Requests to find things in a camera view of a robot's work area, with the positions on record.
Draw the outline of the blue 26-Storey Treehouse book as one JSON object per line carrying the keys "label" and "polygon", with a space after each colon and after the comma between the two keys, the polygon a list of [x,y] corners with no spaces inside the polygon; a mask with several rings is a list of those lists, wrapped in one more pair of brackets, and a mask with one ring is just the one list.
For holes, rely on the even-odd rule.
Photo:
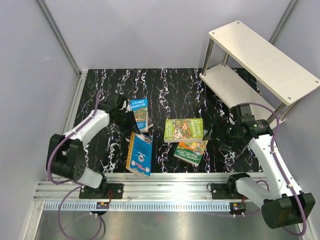
{"label": "blue 26-Storey Treehouse book", "polygon": [[148,132],[148,100],[133,99],[130,101],[130,109],[133,111],[135,121],[141,133]]}

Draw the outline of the green 104-Storey Treehouse book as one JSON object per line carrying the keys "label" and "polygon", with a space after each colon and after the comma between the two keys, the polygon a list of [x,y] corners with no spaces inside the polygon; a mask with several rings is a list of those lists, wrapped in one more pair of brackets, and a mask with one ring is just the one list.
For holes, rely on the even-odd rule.
{"label": "green 104-Storey Treehouse book", "polygon": [[206,150],[207,144],[207,140],[202,142],[179,142],[175,149],[174,156],[198,167]]}

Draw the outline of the lime 65-Storey Treehouse book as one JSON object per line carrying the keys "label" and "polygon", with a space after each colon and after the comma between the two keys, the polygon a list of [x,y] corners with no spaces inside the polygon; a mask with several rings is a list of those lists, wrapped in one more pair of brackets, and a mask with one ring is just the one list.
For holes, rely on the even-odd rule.
{"label": "lime 65-Storey Treehouse book", "polygon": [[204,136],[202,118],[166,119],[165,143],[201,143]]}

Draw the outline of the blue back-cover book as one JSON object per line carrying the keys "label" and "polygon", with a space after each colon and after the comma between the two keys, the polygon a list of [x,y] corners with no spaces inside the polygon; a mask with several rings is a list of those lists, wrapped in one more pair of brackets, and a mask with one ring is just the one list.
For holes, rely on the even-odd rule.
{"label": "blue back-cover book", "polygon": [[151,175],[153,139],[145,134],[131,132],[126,169],[141,177]]}

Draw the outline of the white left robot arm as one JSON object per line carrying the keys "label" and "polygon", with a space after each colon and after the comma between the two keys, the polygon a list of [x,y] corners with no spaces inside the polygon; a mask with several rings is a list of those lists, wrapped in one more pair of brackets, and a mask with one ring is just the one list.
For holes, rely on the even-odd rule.
{"label": "white left robot arm", "polygon": [[55,185],[74,182],[82,198],[111,198],[113,191],[102,172],[86,166],[85,146],[104,128],[115,124],[126,133],[140,133],[131,101],[123,94],[95,101],[94,109],[73,129],[49,140],[46,171]]}

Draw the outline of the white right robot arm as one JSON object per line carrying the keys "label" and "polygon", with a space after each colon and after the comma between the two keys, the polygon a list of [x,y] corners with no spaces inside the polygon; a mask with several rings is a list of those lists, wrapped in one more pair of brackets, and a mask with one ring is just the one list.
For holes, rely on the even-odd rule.
{"label": "white right robot arm", "polygon": [[225,183],[228,196],[251,200],[271,229],[302,224],[299,235],[303,236],[316,200],[302,190],[288,170],[276,144],[277,130],[272,130],[265,119],[256,119],[251,106],[251,102],[245,102],[231,107],[230,119],[217,116],[203,139],[219,141],[219,149],[227,152],[234,152],[238,142],[244,141],[262,166],[269,188],[256,183],[247,173],[236,173]]}

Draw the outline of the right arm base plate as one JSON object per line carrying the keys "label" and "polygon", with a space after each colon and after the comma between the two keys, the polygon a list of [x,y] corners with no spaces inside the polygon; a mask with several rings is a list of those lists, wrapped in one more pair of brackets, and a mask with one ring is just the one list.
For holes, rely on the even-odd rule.
{"label": "right arm base plate", "polygon": [[246,200],[242,194],[231,193],[226,183],[214,183],[207,184],[207,190],[211,193],[213,200]]}

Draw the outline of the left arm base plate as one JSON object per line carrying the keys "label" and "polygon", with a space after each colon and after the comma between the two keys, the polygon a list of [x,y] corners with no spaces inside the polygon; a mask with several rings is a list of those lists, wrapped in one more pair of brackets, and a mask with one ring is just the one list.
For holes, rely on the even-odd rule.
{"label": "left arm base plate", "polygon": [[79,192],[80,199],[102,200],[111,198],[119,200],[123,198],[124,185],[122,183],[106,183],[99,188],[85,186]]}

